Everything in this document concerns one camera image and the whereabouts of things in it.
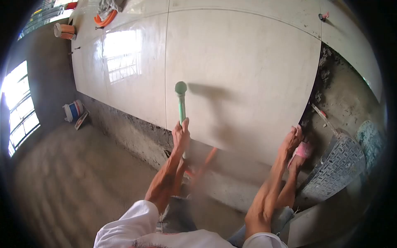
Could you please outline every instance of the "forearm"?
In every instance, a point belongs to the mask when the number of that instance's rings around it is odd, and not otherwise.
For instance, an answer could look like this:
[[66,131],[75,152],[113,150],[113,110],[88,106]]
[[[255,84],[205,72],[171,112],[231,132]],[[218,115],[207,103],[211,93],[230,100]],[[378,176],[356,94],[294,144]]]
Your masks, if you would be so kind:
[[170,200],[182,154],[183,151],[179,148],[172,150],[170,157],[155,175],[146,193],[145,200],[153,202],[159,213],[164,212]]

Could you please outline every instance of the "green mallet head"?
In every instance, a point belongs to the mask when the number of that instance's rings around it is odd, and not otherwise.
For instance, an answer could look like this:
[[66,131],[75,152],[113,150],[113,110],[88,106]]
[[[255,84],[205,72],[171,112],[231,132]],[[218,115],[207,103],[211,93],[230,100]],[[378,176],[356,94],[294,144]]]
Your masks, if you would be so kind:
[[185,82],[179,81],[178,83],[175,84],[175,92],[178,95],[185,95],[186,91],[187,91],[187,86]]

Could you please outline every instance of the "orange cord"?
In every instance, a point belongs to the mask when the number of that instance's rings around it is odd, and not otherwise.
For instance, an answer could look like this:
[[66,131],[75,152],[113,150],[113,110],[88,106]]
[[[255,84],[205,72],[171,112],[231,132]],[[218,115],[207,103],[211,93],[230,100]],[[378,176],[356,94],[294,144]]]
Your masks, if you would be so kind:
[[105,27],[107,26],[111,21],[113,21],[114,17],[117,15],[117,11],[112,10],[110,14],[106,17],[105,20],[101,21],[99,15],[94,17],[94,21],[96,24],[98,24],[100,27]]

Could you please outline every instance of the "paint bucket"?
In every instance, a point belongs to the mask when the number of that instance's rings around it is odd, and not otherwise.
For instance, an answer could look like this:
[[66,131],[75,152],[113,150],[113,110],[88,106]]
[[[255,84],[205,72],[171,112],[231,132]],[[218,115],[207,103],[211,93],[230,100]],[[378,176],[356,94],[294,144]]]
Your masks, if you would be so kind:
[[62,106],[66,113],[65,121],[72,122],[84,113],[83,104],[80,100],[75,100],[71,104]]
[[54,35],[58,38],[75,40],[76,39],[76,29],[73,25],[59,24],[54,25]]

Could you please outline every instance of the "orange bucket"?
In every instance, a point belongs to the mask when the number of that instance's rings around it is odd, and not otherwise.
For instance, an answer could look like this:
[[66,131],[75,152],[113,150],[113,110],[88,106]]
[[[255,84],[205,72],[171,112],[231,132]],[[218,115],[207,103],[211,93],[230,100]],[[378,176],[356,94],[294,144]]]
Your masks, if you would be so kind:
[[68,39],[68,40],[75,40],[76,39],[75,33],[76,33],[76,29],[73,25],[59,24],[59,23],[56,23],[54,25],[55,37]]

